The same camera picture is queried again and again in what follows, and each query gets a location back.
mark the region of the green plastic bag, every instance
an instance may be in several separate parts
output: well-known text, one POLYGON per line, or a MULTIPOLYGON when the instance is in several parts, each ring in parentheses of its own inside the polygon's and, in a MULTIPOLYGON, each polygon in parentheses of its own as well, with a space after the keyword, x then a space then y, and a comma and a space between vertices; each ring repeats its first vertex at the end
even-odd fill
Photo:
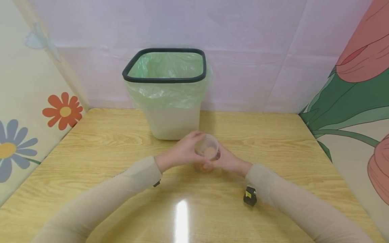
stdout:
POLYGON ((201 50, 152 48, 134 56, 123 78, 137 108, 191 108, 203 101, 210 74, 201 50))

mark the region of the beige sleeve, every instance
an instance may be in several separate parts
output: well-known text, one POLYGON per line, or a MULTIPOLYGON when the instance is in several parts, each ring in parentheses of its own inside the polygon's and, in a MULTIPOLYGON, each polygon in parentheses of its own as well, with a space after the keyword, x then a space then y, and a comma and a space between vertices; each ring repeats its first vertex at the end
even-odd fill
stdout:
POLYGON ((104 219, 130 197, 155 185, 162 177, 154 157, 136 162, 66 204, 32 240, 33 243, 83 243, 104 219))
POLYGON ((246 175, 257 196, 289 216, 315 242, 372 242, 365 232, 338 210, 261 164, 246 175))

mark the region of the plastic cup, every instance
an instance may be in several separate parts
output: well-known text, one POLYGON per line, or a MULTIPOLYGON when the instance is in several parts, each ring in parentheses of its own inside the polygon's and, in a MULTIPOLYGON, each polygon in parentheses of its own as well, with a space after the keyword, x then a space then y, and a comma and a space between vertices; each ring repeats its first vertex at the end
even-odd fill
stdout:
MULTIPOLYGON (((216 138, 210 134, 206 134, 205 138, 198 142, 195 146, 196 153, 209 160, 213 160, 216 157, 218 150, 219 143, 216 138)), ((212 167, 204 168, 202 163, 196 163, 194 167, 204 173, 209 173, 213 170, 212 167)))

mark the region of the black trash can rim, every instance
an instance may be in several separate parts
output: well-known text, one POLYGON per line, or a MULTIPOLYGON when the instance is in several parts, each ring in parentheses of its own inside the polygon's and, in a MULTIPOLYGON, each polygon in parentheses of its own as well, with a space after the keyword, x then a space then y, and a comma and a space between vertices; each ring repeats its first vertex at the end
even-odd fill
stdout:
POLYGON ((133 83, 148 83, 148 84, 179 84, 179 83, 195 83, 201 81, 207 75, 207 63, 205 60, 205 53, 196 48, 148 48, 139 51, 127 64, 127 66, 123 70, 123 78, 125 81, 133 82, 133 83), (203 73, 199 76, 192 78, 136 78, 128 76, 131 68, 135 65, 138 59, 144 54, 151 52, 191 52, 200 54, 203 58, 203 73))

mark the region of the white trash can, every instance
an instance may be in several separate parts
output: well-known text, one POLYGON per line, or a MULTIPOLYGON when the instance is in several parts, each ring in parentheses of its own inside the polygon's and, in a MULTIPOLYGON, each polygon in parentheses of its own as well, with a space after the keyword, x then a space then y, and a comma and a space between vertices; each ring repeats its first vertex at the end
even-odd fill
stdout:
POLYGON ((179 140, 199 129, 209 74, 204 52, 188 48, 142 50, 122 73, 135 106, 162 140, 179 140))

